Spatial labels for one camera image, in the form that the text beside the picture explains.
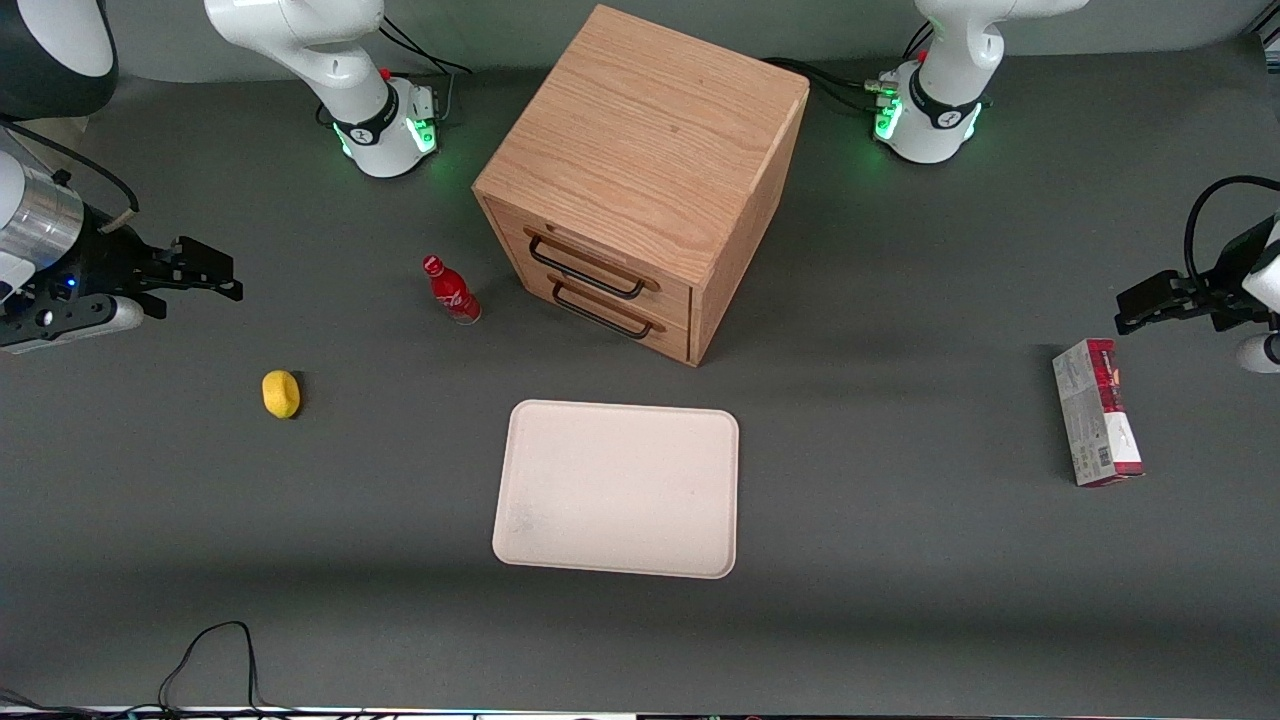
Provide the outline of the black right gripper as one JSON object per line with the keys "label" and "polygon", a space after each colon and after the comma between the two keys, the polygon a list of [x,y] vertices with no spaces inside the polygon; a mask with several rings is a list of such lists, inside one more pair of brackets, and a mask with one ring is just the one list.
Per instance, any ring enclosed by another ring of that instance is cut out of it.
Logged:
{"label": "black right gripper", "polygon": [[142,313],[165,320],[168,304],[154,291],[207,291],[233,302],[244,297],[230,255],[195,238],[179,236],[169,250],[147,245],[128,225],[110,233],[99,227],[106,217],[90,214],[79,237],[59,261],[29,281],[35,299],[70,301],[96,293],[134,296]]}

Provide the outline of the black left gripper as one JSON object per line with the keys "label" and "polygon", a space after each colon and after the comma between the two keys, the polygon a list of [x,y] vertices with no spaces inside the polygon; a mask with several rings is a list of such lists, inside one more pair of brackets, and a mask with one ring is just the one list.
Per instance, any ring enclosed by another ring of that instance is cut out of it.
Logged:
{"label": "black left gripper", "polygon": [[1224,245],[1213,266],[1202,275],[1211,305],[1201,304],[1194,282],[1175,270],[1157,272],[1124,290],[1116,297],[1116,332],[1129,336],[1155,323],[1204,315],[1219,333],[1248,324],[1271,325],[1274,313],[1247,292],[1243,282],[1263,256],[1274,229],[1275,222],[1260,222]]}

